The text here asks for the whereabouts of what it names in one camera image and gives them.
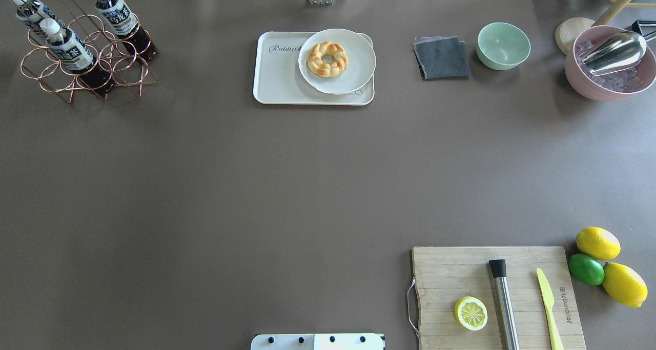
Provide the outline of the white round plate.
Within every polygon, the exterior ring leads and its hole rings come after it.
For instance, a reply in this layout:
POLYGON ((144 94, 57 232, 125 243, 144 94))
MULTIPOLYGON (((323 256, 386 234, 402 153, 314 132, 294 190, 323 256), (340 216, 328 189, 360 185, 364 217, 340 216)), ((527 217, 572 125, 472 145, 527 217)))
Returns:
POLYGON ((328 95, 346 95, 361 89, 375 72, 376 57, 372 44, 364 35, 346 29, 327 29, 310 36, 298 53, 298 70, 313 88, 328 95), (346 72, 335 78, 322 78, 310 71, 307 58, 317 43, 331 41, 346 49, 346 72))

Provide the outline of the green ceramic bowl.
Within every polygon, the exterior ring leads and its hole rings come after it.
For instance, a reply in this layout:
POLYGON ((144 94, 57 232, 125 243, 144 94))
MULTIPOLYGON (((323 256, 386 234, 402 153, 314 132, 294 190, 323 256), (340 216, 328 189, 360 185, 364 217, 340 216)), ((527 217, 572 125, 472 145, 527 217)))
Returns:
POLYGON ((510 70, 523 63, 531 53, 527 35, 515 25, 490 23, 478 33, 476 53, 493 70, 510 70))

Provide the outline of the steel muddler with black tip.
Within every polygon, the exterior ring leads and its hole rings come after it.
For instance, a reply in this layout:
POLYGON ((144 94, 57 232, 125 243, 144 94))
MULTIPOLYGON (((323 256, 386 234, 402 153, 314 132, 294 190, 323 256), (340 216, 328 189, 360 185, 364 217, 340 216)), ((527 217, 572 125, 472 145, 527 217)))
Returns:
POLYGON ((511 305, 510 285, 507 280, 506 260, 489 260, 489 267, 494 278, 501 313, 502 333, 504 334, 507 349, 520 349, 515 314, 511 305))

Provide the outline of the yellow lemon lower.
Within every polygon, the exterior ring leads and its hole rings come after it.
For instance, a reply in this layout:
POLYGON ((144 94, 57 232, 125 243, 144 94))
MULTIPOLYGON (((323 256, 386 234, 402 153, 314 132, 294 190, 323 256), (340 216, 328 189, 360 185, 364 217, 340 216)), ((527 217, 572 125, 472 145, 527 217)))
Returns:
POLYGON ((644 279, 629 266, 620 263, 604 264, 604 290, 622 305, 640 308, 648 296, 644 279))

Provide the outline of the yellow lemon upper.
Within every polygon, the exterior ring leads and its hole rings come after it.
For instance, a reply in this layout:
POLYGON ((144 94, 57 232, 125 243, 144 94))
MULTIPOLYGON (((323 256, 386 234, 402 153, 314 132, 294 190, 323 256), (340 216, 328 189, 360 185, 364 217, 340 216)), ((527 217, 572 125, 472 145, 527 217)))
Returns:
POLYGON ((601 227, 586 227, 576 235, 576 245, 580 252, 597 260, 616 259, 621 252, 619 239, 601 227))

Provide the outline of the grey folded cloth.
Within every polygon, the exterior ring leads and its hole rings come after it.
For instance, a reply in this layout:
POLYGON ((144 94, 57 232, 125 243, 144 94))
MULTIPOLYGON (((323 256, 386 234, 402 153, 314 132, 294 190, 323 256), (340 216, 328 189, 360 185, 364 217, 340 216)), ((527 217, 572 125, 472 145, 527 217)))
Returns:
POLYGON ((466 77, 471 74, 465 42, 456 36, 424 36, 413 43, 422 79, 466 77))

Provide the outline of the metal ice scoop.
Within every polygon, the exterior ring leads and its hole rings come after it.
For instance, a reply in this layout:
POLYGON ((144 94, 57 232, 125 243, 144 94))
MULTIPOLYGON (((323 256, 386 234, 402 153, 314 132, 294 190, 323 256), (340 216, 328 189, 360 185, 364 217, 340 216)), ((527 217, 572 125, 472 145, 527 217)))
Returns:
POLYGON ((593 76, 613 74, 635 67, 647 51, 646 38, 641 34, 625 31, 612 35, 587 53, 582 63, 593 76))

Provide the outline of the green lime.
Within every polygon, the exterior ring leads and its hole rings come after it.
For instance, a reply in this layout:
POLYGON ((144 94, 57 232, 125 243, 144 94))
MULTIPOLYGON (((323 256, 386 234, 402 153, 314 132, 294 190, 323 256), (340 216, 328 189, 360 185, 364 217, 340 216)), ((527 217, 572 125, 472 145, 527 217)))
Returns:
POLYGON ((568 269, 572 277, 587 285, 601 285, 605 279, 605 271, 600 262, 587 254, 573 254, 568 269))

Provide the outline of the tea bottle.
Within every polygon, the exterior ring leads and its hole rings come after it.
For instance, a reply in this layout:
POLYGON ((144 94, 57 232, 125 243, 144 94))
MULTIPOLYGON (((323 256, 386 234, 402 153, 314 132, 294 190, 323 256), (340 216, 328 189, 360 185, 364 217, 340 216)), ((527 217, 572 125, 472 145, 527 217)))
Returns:
POLYGON ((47 34, 40 27, 40 21, 51 18, 60 26, 61 21, 51 9, 40 0, 12 0, 17 6, 16 18, 21 20, 24 25, 39 39, 42 46, 47 44, 47 34))
POLYGON ((47 34, 47 46, 64 68, 92 89, 96 95, 107 95, 115 85, 112 74, 98 63, 96 56, 87 49, 77 34, 66 26, 60 26, 51 18, 40 21, 40 27, 47 34))
POLYGON ((146 62, 156 58, 159 51, 124 0, 96 0, 95 8, 128 53, 137 53, 146 62))

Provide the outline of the yellow lemon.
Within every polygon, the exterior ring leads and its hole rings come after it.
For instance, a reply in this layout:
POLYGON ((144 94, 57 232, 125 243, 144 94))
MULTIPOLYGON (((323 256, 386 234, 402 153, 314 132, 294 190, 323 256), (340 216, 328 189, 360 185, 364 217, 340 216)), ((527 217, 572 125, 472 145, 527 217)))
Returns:
POLYGON ((580 252, 597 260, 616 259, 621 252, 619 239, 601 227, 586 227, 576 235, 576 245, 580 252))
POLYGON ((604 264, 604 290, 622 305, 640 308, 648 296, 644 279, 629 266, 620 263, 604 264))

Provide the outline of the cream serving tray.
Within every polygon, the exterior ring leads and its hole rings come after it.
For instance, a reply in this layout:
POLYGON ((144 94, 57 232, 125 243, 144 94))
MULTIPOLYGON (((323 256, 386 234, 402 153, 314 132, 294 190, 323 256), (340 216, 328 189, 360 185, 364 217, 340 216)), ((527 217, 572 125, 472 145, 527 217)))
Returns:
POLYGON ((345 95, 329 95, 313 88, 302 76, 298 55, 314 31, 269 31, 257 43, 253 96, 270 105, 365 106, 375 95, 374 79, 345 95))

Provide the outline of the yellow plastic knife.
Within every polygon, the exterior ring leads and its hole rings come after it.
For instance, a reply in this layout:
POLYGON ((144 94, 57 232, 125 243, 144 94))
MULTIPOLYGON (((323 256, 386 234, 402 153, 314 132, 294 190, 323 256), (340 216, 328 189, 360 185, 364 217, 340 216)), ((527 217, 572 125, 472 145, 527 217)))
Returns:
POLYGON ((543 305, 544 305, 544 312, 546 316, 546 321, 547 321, 547 326, 548 326, 548 333, 549 333, 549 340, 550 340, 550 345, 551 349, 564 349, 564 344, 562 342, 556 321, 555 321, 555 316, 553 314, 553 305, 555 304, 555 297, 554 294, 551 290, 551 285, 550 282, 548 282, 548 279, 546 278, 546 275, 544 274, 543 270, 541 268, 536 268, 535 270, 537 280, 539 283, 540 291, 541 291, 541 297, 543 299, 543 305))

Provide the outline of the half lemon slice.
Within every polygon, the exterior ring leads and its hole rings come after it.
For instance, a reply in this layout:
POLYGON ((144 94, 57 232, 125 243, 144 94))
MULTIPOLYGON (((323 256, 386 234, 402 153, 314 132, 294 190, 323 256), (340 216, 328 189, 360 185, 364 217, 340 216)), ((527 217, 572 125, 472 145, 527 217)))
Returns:
POLYGON ((469 331, 480 331, 486 327, 488 312, 485 304, 473 296, 457 300, 453 310, 456 321, 469 331))

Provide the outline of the wooden mug tree stand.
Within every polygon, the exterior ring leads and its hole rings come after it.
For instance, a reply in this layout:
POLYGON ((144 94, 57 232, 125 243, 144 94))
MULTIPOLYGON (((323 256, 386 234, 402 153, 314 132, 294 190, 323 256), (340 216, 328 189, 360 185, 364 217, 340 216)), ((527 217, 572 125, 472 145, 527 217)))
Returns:
POLYGON ((609 0, 610 7, 596 21, 589 18, 569 18, 556 28, 555 41, 562 53, 571 51, 577 36, 591 26, 608 25, 625 8, 654 8, 654 4, 648 2, 633 2, 633 0, 609 0))

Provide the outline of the wooden cutting board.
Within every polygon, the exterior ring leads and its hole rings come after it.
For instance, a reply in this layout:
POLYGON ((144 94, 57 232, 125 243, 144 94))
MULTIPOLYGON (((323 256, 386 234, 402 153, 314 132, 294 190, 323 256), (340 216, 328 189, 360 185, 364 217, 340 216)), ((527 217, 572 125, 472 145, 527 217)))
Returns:
POLYGON ((545 274, 555 304, 552 312, 566 349, 585 349, 576 296, 560 246, 424 247, 412 251, 418 301, 420 349, 505 349, 497 293, 489 260, 504 259, 511 305, 522 349, 549 349, 550 336, 536 270, 545 274), (480 299, 489 320, 480 331, 457 322, 455 304, 480 299))

